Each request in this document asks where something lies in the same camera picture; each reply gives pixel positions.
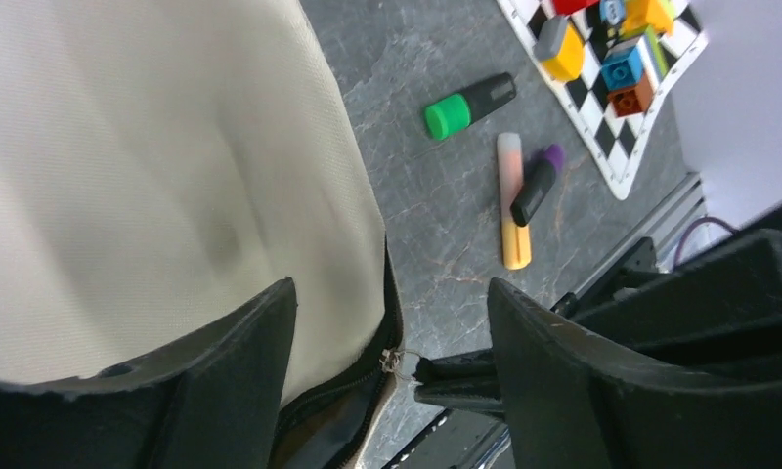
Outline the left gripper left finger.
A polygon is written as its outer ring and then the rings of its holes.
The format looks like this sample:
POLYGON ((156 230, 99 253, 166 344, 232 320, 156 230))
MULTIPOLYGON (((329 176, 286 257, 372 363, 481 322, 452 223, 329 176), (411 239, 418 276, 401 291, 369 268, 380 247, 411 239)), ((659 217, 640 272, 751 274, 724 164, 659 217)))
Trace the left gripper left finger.
POLYGON ((90 378, 0 382, 0 468, 264 468, 294 283, 90 378))

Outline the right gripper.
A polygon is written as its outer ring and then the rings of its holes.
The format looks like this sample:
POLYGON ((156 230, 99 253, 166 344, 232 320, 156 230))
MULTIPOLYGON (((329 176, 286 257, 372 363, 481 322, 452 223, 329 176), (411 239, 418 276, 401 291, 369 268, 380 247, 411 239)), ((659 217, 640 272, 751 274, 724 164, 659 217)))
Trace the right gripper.
POLYGON ((426 405, 487 416, 504 416, 492 349, 440 359, 420 359, 414 375, 414 398, 426 405))

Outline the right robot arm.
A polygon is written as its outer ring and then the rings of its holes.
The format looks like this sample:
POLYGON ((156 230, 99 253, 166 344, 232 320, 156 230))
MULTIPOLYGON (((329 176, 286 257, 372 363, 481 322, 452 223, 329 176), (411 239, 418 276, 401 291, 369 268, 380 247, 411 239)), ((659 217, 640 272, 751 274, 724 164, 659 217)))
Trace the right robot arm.
POLYGON ((422 361, 415 398, 512 420, 782 420, 782 204, 624 283, 564 314, 492 280, 492 347, 422 361))

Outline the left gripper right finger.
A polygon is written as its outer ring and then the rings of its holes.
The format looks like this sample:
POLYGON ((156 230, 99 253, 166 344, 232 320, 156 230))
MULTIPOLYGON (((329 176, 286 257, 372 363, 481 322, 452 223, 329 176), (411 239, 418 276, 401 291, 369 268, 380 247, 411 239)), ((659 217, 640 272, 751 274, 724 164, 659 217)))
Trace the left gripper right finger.
POLYGON ((520 468, 782 468, 782 380, 655 360, 495 278, 488 316, 520 468))

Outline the beige canvas backpack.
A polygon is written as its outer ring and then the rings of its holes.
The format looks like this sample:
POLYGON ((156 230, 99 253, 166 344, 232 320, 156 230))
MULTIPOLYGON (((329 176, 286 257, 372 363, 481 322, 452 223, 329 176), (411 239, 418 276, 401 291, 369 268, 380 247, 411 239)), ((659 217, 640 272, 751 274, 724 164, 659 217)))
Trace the beige canvas backpack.
POLYGON ((298 2, 0 1, 0 382, 93 377, 285 278, 264 468, 355 468, 399 300, 298 2))

